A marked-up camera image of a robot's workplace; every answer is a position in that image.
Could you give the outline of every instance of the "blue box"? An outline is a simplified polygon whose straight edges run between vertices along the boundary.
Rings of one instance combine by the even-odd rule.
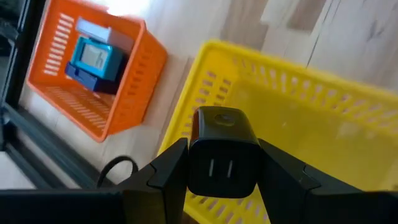
[[[83,69],[73,66],[70,62],[65,67],[65,73],[91,91],[114,95],[118,92],[120,78],[117,78],[116,82],[103,80]]]
[[[123,52],[117,47],[79,37],[71,64],[102,79],[115,81],[122,60]]]

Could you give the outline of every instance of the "orange basket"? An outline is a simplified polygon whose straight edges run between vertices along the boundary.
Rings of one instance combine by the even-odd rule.
[[[64,72],[80,35],[75,30],[80,16],[134,40],[116,96],[91,92]],[[142,19],[112,16],[103,7],[83,2],[52,0],[27,83],[93,139],[102,142],[109,134],[141,123],[166,59],[166,50],[147,31]]]

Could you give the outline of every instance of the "power adapter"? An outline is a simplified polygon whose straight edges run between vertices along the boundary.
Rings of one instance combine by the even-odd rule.
[[[261,153],[242,111],[202,106],[193,116],[188,188],[208,197],[247,197],[261,170]]]

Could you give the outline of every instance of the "floor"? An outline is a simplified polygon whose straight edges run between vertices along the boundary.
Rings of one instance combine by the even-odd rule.
[[[6,152],[0,152],[0,177],[0,190],[35,188]]]
[[[398,91],[398,0],[95,2],[108,6],[112,14],[143,17],[148,30],[169,53],[143,124],[97,143],[28,87],[21,105],[98,169],[120,154],[130,155],[139,167],[155,157],[191,64],[201,44],[209,39],[227,40]],[[26,136],[20,137],[29,142]],[[121,164],[109,178],[119,182],[129,172],[130,168]]]

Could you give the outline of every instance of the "black frame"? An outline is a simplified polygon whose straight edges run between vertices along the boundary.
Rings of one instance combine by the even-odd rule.
[[[45,0],[25,0],[17,25],[18,34],[15,39],[9,38],[13,45],[5,83],[0,89],[0,150],[8,153],[38,189],[66,188],[67,186],[18,139],[17,132],[22,131],[81,188],[95,189],[100,172],[27,110],[19,106],[19,98],[45,7]],[[110,180],[104,180],[103,186],[111,185],[113,183]]]

